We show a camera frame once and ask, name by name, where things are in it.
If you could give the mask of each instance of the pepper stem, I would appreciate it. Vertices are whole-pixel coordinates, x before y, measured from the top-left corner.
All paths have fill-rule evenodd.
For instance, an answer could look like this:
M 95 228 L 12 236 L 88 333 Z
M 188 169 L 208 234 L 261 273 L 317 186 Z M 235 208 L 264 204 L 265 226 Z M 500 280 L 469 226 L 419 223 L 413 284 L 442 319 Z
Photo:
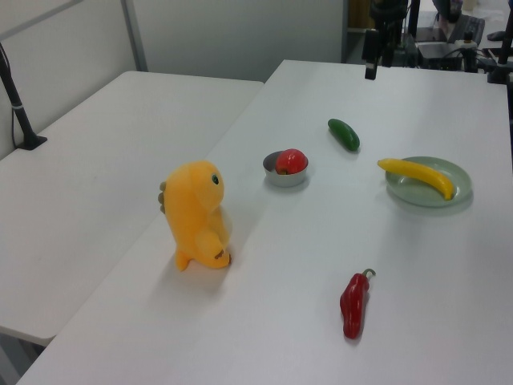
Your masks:
M 376 275 L 376 272 L 372 269 L 365 269 L 365 271 L 362 273 L 362 275 L 365 275 L 367 277 L 368 273 L 371 273 L 372 275 Z

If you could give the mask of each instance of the green cucumber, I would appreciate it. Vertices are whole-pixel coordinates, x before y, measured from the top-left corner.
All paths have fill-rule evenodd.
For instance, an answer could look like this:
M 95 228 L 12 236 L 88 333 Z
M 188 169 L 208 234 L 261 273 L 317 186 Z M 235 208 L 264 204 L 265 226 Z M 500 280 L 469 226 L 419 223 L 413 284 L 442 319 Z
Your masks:
M 350 151 L 357 151 L 360 147 L 360 138 L 356 132 L 347 124 L 339 119 L 328 120 L 328 126 L 335 137 L 344 144 Z

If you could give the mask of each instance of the toy vegetable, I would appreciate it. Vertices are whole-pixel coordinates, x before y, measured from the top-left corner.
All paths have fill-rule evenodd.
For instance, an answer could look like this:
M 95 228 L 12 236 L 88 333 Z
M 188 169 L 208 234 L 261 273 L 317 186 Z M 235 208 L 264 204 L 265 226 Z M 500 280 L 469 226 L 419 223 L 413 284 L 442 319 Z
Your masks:
M 160 210 L 176 241 L 176 267 L 185 270 L 192 259 L 214 269 L 229 265 L 229 234 L 220 211 L 224 183 L 216 166 L 206 160 L 184 164 L 160 190 Z
M 372 269 L 367 269 L 361 274 L 355 274 L 340 297 L 340 309 L 344 316 L 344 335 L 347 338 L 355 339 L 362 328 L 365 295 L 369 290 L 368 273 L 376 275 Z

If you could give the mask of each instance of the metal bowl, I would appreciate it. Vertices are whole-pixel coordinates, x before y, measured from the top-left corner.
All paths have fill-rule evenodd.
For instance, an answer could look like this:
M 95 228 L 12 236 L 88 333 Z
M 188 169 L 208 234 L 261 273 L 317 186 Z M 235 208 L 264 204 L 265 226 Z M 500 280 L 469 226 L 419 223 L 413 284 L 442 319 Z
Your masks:
M 269 182 L 278 187 L 293 187 L 302 183 L 306 178 L 306 169 L 308 168 L 308 158 L 305 169 L 295 174 L 280 175 L 276 172 L 276 160 L 282 151 L 273 152 L 264 159 L 264 170 Z

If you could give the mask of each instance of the plush toy tail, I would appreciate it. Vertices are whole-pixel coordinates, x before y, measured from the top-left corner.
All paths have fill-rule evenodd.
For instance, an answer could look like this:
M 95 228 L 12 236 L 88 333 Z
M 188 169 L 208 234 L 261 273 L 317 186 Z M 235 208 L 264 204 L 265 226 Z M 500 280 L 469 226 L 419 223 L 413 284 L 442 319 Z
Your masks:
M 159 194 L 160 211 L 162 212 L 162 214 L 165 214 L 166 209 L 164 207 L 164 191 L 166 191 L 166 182 L 162 182 L 160 184 L 160 191 L 161 191 L 161 193 Z
M 184 271 L 187 269 L 189 261 L 191 261 L 191 258 L 186 253 L 184 253 L 182 250 L 176 249 L 175 263 L 179 271 Z

